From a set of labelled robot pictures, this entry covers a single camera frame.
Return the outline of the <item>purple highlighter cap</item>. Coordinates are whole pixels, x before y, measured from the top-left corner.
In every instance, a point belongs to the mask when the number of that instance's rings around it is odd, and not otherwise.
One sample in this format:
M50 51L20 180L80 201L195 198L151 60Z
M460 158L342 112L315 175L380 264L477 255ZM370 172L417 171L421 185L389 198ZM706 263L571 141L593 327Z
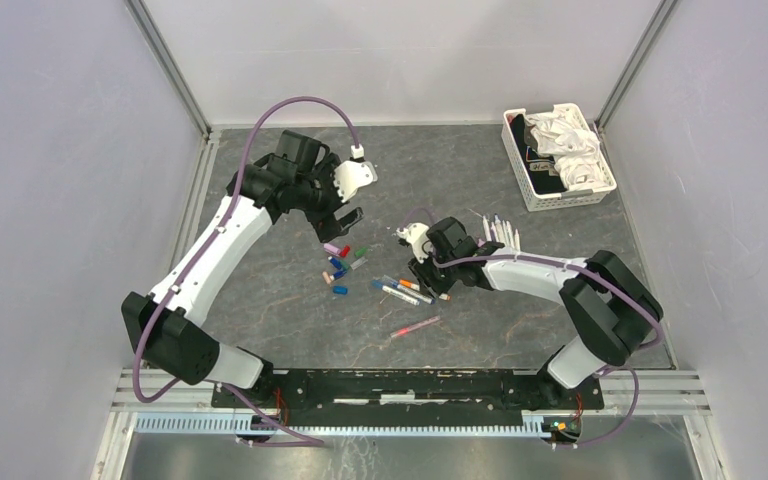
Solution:
M323 245L323 249L324 249L326 252L328 252L330 255L336 255L336 256L339 256L339 255L340 255L340 252L341 252L341 249L340 249L340 248L338 248L338 247L336 247L335 245L332 245L332 244L330 244L330 243L325 243L325 244Z

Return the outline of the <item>red thin pen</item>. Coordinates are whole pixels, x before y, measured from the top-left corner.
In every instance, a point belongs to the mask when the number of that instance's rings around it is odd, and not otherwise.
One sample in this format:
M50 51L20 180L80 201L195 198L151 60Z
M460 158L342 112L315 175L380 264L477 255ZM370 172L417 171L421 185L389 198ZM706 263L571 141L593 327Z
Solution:
M441 320L441 318L439 316L434 316L434 317L428 318L426 320L423 320L423 321L420 321L420 322L416 322L414 324L405 326L403 328L400 328L400 329L392 332L390 334L390 337L391 338L402 337L402 336L407 335L409 333L412 333L414 331L417 331L417 330L420 330L422 328L434 325L435 323L438 323L440 320Z

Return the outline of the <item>orange cap marker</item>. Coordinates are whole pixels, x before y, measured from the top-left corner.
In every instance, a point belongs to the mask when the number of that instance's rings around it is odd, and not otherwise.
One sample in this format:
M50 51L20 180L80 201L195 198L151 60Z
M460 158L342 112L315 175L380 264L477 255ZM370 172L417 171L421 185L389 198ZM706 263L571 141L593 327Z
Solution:
M414 283L414 282L411 282L411 281L406 280L406 279L400 279L399 280L399 284L402 285L402 286L405 286L405 287L407 287L407 288L409 288L409 289L411 289L413 291L417 291L417 292L420 292L420 293L423 293L423 294L430 295L431 297L434 297L436 299L440 299L440 300L443 300L443 301L450 301L451 300L451 296L449 294L446 294L446 293L433 294L430 291L424 290L421 285L419 285L417 283Z

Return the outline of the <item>light blue cap marker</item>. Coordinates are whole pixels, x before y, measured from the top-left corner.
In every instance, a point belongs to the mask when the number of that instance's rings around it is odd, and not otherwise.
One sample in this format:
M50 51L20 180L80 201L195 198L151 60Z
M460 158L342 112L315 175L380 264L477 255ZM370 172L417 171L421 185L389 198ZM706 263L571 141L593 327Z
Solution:
M384 293L386 293L386 294L388 294L390 296L393 296L395 298L398 298L398 299L400 299L400 300L402 300L402 301L404 301L404 302L406 302L408 304L411 304L411 305L414 305L414 306L418 306L420 304L420 300L417 299L416 297L411 296L409 294L406 294L406 293L404 293L402 291L399 291L398 289L396 289L396 288L394 288L392 286L386 285L386 284L380 282L379 280L373 280L371 282L371 285L373 287L383 291Z

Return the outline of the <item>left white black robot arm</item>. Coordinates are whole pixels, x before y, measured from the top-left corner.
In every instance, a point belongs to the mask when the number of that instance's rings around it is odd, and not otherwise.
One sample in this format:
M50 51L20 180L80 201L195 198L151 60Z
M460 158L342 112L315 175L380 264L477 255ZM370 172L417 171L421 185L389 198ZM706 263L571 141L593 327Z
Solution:
M268 362L204 330L213 302L243 256L282 215L303 213L319 242L328 243L362 219L361 208L337 213L377 179L361 145L352 146L343 161L321 141L283 131L274 152L235 173L214 218L172 271L149 293L131 292L123 301L136 362L190 385L231 384L248 406L266 405L274 394Z

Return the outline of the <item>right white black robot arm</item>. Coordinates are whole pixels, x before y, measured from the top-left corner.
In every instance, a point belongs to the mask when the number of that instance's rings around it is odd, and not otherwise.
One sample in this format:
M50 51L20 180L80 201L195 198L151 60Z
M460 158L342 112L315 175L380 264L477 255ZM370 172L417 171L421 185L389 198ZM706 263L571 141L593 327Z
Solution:
M624 366L635 352L663 339L660 303L610 251L557 258L499 241L479 243L453 217L432 226L407 224L397 236L412 251L409 268L421 290L432 296L461 283L565 308L576 335L542 367L537 382L540 400L551 408L566 406L586 379Z

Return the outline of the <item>clear cap blue pen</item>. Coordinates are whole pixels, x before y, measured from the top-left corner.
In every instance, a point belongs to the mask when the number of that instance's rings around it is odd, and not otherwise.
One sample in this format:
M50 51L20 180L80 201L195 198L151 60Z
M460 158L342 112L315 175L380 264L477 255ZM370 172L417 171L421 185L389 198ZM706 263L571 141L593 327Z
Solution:
M427 296L427 295L424 295L421 292L419 292L417 290L414 290L414 289L412 289L412 288L410 288L408 286L402 285L400 282L398 282L397 280L395 280L395 279L393 279L393 278L391 278L391 277L389 277L387 275L383 275L381 277L381 281L383 283L385 283L386 285L388 285L388 286L390 286L392 288L395 288L396 290L399 290L399 291L405 293L406 295L412 296L412 297L422 301L423 303L426 303L426 304L429 304L429 305L433 305L435 303L435 299L434 298L432 298L430 296Z

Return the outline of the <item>white plastic basket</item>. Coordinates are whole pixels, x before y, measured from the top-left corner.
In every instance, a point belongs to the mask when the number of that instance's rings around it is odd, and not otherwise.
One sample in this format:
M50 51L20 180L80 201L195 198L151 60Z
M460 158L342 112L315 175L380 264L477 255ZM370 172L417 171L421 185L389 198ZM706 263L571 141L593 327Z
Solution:
M617 188L598 135L574 103L507 110L501 137L530 212L597 204Z

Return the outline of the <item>crumpled white cloth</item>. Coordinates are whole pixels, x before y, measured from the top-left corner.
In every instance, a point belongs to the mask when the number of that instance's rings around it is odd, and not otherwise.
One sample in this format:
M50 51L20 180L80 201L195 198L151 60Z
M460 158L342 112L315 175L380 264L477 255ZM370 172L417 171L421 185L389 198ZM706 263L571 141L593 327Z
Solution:
M526 114L524 119L537 153L554 158L554 169L567 191L610 186L602 170L600 141L577 105L555 104L551 112Z

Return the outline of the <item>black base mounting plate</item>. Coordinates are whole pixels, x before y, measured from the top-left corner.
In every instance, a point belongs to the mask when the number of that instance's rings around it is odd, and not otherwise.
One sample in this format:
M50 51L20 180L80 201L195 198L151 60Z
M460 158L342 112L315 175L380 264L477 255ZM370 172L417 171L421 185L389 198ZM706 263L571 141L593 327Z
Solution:
M517 426L532 412L605 405L596 379L565 389L544 372L514 369L293 368L244 394L258 407L288 408L291 427Z

